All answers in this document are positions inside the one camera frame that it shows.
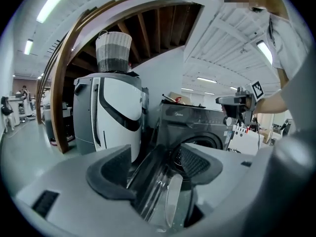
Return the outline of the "person's white shirt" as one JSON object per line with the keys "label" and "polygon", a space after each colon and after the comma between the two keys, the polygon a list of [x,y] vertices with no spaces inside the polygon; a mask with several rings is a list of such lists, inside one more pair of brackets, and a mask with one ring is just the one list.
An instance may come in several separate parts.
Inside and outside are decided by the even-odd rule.
{"label": "person's white shirt", "polygon": [[305,20],[295,9],[288,10],[288,19],[270,14],[267,43],[272,66],[285,71],[289,80],[300,70],[314,42]]}

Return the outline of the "black washing machine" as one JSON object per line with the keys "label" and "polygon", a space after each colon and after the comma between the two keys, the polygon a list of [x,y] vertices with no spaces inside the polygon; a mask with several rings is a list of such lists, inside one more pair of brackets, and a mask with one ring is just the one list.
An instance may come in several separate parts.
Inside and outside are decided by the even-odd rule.
{"label": "black washing machine", "polygon": [[170,151],[171,161],[181,165],[181,144],[193,143],[226,150],[232,137],[232,125],[225,125],[221,111],[171,103],[162,100],[157,144]]}

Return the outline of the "person's right forearm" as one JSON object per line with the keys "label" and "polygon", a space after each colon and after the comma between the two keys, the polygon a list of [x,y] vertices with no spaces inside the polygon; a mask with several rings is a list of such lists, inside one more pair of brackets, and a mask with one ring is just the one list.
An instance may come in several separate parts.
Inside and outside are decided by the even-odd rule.
{"label": "person's right forearm", "polygon": [[288,107],[282,98],[282,90],[278,90],[271,96],[260,99],[254,110],[255,114],[279,114],[286,112]]}

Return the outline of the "white chair with black bag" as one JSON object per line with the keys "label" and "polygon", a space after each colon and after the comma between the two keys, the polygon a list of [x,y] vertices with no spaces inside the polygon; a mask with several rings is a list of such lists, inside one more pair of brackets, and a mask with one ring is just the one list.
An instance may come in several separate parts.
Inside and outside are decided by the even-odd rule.
{"label": "white chair with black bag", "polygon": [[13,122],[13,109],[8,102],[8,97],[3,96],[0,101],[1,105],[1,115],[2,121],[4,124],[5,133],[8,132],[8,127],[10,126],[11,130],[14,131],[14,122]]}

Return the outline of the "large white and grey machine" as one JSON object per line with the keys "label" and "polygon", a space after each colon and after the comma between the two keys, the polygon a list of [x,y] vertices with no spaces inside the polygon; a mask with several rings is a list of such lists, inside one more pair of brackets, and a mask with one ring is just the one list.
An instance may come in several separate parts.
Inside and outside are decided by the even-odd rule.
{"label": "large white and grey machine", "polygon": [[138,158],[142,134],[142,87],[135,73],[94,73],[74,81],[73,121],[77,148],[86,155],[131,146]]}

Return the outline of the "wooden staircase frame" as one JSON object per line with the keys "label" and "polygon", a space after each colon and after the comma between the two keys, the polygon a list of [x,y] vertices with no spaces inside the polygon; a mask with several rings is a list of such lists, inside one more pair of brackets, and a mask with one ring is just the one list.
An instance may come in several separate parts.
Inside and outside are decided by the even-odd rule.
{"label": "wooden staircase frame", "polygon": [[143,4],[136,4],[136,0],[110,0],[79,16],[58,43],[37,83],[37,94],[42,94],[46,81],[52,80],[52,128],[60,152],[70,149],[63,129],[62,103],[72,102],[75,79],[97,70],[97,35],[103,30],[130,34],[129,64],[135,68],[185,45],[201,9],[200,4],[183,0],[154,0]]}

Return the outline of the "white desk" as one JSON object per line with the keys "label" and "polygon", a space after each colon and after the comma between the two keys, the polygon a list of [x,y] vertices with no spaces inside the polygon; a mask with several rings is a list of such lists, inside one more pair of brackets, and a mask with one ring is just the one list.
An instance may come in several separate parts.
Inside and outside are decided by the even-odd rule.
{"label": "white desk", "polygon": [[26,115],[24,102],[21,98],[9,96],[8,102],[13,109],[12,119],[14,126],[18,126],[20,123],[24,123],[29,120],[35,120],[36,116],[33,111],[31,111],[30,115]]}

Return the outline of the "white box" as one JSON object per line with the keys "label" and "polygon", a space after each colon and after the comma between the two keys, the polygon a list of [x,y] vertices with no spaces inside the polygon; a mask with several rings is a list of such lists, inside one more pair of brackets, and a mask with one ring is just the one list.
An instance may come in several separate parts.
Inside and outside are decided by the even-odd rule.
{"label": "white box", "polygon": [[233,136],[229,142],[228,149],[245,155],[255,156],[259,151],[264,136],[243,128],[239,125],[233,126]]}

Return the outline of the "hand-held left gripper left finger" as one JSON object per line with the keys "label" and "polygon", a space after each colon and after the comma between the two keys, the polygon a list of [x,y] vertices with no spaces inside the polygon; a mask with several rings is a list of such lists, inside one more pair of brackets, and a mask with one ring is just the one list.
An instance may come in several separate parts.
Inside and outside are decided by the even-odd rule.
{"label": "hand-held left gripper left finger", "polygon": [[70,158],[21,189],[14,201],[44,237],[158,237],[131,205],[130,166],[130,145]]}

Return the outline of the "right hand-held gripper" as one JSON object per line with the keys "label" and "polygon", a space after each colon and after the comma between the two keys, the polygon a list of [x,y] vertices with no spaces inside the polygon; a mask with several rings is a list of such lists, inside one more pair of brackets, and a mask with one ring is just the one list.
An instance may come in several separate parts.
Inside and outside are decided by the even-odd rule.
{"label": "right hand-held gripper", "polygon": [[216,98],[215,102],[221,105],[237,106],[239,111],[244,114],[244,118],[252,119],[253,112],[259,100],[265,96],[259,81],[254,81],[245,86],[237,88],[235,96],[225,96]]}

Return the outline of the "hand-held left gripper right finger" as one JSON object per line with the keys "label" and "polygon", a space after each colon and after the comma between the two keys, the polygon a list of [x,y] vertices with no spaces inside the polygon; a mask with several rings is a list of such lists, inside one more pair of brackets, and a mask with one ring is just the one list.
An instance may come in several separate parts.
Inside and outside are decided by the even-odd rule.
{"label": "hand-held left gripper right finger", "polygon": [[271,168],[272,147],[255,156],[183,144],[182,166],[191,173],[194,204],[202,219],[183,234],[267,234],[275,222],[264,203],[263,188]]}

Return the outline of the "round washer door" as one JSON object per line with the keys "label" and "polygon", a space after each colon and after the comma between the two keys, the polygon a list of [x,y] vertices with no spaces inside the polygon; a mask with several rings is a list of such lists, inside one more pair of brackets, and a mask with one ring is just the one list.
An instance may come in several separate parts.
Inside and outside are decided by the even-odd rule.
{"label": "round washer door", "polygon": [[169,150],[163,145],[147,154],[127,188],[136,195],[132,207],[159,234],[179,233],[204,217],[191,181],[172,165]]}

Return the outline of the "grey striped woven basket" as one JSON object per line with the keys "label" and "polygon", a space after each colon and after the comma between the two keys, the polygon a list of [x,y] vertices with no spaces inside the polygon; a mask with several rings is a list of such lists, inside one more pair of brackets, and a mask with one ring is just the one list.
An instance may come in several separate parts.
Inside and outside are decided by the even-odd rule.
{"label": "grey striped woven basket", "polygon": [[98,72],[128,73],[131,43],[129,34],[102,30],[95,42]]}

